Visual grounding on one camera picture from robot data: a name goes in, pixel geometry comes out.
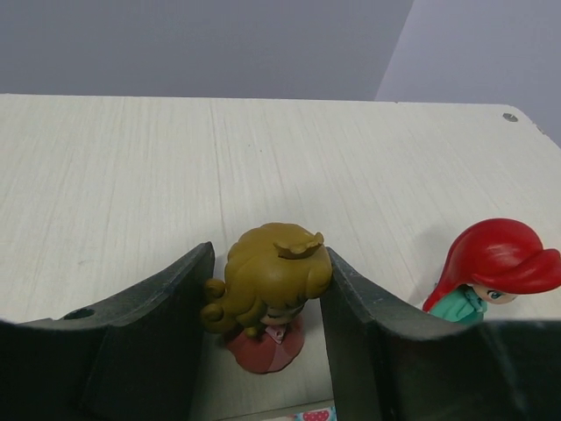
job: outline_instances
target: teal outfit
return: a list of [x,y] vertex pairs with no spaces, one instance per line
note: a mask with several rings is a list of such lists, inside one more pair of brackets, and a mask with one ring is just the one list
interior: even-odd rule
[[483,320],[487,303],[470,287],[460,287],[444,296],[429,313],[449,322],[470,325]]

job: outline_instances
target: screw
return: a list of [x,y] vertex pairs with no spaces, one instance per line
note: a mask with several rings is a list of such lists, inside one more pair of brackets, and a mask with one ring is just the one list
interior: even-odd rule
[[510,121],[511,123],[516,123],[518,121],[518,117],[515,116],[514,114],[510,114],[509,112],[505,112],[502,117],[507,120]]

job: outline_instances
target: gray wall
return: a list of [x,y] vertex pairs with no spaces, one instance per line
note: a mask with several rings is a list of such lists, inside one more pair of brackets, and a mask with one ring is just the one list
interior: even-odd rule
[[376,96],[508,103],[561,146],[560,0],[415,0]]
[[372,100],[413,0],[3,0],[0,92]]

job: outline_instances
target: hole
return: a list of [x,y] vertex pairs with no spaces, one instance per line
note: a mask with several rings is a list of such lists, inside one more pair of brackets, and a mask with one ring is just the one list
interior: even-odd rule
[[96,314],[95,310],[92,309],[79,309],[69,312],[63,319],[65,320],[76,320],[77,318],[88,318]]
[[510,114],[509,112],[505,112],[502,117],[507,120],[510,121],[511,123],[516,123],[518,121],[518,117],[515,116],[514,114]]

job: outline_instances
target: figurine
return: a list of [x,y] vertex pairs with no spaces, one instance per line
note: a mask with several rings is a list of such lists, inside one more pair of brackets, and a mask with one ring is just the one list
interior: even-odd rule
[[488,303],[561,286],[561,256],[543,249],[527,225],[513,219],[478,222],[453,242],[443,273],[423,310],[451,322],[483,319]]
[[205,329],[222,333],[238,364],[252,373],[280,371],[304,345],[300,312],[330,285],[323,235],[271,223],[246,232],[228,252],[225,282],[209,279]]

